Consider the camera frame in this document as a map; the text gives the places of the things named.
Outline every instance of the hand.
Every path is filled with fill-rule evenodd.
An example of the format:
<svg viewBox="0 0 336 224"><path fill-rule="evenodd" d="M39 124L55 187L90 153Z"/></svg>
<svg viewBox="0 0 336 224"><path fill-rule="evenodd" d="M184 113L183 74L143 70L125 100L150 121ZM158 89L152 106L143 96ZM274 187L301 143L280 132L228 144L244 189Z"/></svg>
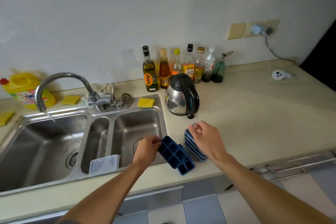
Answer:
<svg viewBox="0 0 336 224"><path fill-rule="evenodd" d="M225 162L230 155L226 152L218 129L204 121L188 125L197 147L207 155L212 162Z"/></svg>
<svg viewBox="0 0 336 224"><path fill-rule="evenodd" d="M161 145L161 138L151 135L142 139L136 148L133 163L139 164L146 169L154 161L158 149Z"/></svg>

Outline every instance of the kettle lid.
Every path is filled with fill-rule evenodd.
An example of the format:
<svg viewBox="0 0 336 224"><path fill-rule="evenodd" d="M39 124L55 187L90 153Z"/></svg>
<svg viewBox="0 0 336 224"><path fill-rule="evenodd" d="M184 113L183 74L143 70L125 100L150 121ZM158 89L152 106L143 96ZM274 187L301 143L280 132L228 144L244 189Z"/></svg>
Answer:
<svg viewBox="0 0 336 224"><path fill-rule="evenodd" d="M189 84L192 84L193 81L189 77L189 75L185 73L179 73L173 76L173 78L170 81L170 86L177 91L182 91L184 88L186 88Z"/></svg>

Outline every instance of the stainless steel double sink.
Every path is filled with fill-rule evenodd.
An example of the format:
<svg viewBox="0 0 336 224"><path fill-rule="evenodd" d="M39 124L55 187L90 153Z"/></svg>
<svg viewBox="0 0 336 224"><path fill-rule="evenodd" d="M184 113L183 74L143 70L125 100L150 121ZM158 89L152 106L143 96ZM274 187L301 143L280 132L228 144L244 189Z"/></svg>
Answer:
<svg viewBox="0 0 336 224"><path fill-rule="evenodd" d="M153 108L138 108L135 98L130 107L102 113L86 107L50 112L57 123L41 113L21 117L0 147L0 196L89 178L90 162L113 154L121 156L116 172L123 170L142 138L167 134L160 96L145 97L155 99ZM153 165L164 162L157 154Z"/></svg>

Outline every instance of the red cap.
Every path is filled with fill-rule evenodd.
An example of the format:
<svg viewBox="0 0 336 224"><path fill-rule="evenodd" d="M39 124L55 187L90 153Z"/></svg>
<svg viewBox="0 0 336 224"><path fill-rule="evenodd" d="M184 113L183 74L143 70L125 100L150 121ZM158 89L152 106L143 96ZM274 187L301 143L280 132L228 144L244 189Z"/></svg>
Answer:
<svg viewBox="0 0 336 224"><path fill-rule="evenodd" d="M6 78L1 78L1 79L0 79L0 84L1 84L1 85L5 85L5 84L7 84L7 83L9 83L9 81L8 81Z"/></svg>

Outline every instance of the dish soap bottle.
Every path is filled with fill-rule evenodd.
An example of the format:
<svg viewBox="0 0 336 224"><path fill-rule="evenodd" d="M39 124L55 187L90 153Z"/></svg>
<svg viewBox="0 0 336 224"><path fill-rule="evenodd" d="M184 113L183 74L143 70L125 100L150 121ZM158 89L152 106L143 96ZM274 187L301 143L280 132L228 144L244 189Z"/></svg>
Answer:
<svg viewBox="0 0 336 224"><path fill-rule="evenodd" d="M143 74L145 76L145 83L147 91L156 91L158 90L158 82L156 78L155 72L155 64L153 60L151 60L149 56L149 49L147 45L142 47L143 55L145 57L145 61L142 64Z"/></svg>
<svg viewBox="0 0 336 224"><path fill-rule="evenodd" d="M213 53L215 52L215 48L209 48L209 55L205 58L204 61L204 71L202 75L202 81L204 82L210 82L211 80L211 72L214 67L215 63L215 57L213 56Z"/></svg>
<svg viewBox="0 0 336 224"><path fill-rule="evenodd" d="M174 62L171 65L171 75L174 76L175 74L182 73L182 64L180 62L180 49L174 50Z"/></svg>
<svg viewBox="0 0 336 224"><path fill-rule="evenodd" d="M212 71L211 80L213 82L222 82L224 79L224 73L225 73L225 57L228 55L231 55L233 51L222 53L222 57L220 58L220 61L216 64L215 68Z"/></svg>
<svg viewBox="0 0 336 224"><path fill-rule="evenodd" d="M190 76L191 80L194 80L194 72L195 72L195 59L193 57L193 44L188 44L187 47L187 56L184 58L183 63L183 73Z"/></svg>
<svg viewBox="0 0 336 224"><path fill-rule="evenodd" d="M204 53L204 47L197 48L198 55L196 57L195 61L195 83L200 83L202 79L202 74L204 70L204 61L203 61L203 53Z"/></svg>
<svg viewBox="0 0 336 224"><path fill-rule="evenodd" d="M160 82L161 88L166 89L170 82L170 69L167 59L167 50L166 48L160 49Z"/></svg>
<svg viewBox="0 0 336 224"><path fill-rule="evenodd" d="M9 80L0 79L0 85L25 107L36 110L35 89L40 85L39 79L31 73L20 73L12 75ZM46 107L51 107L56 103L55 97L44 89L42 98Z"/></svg>

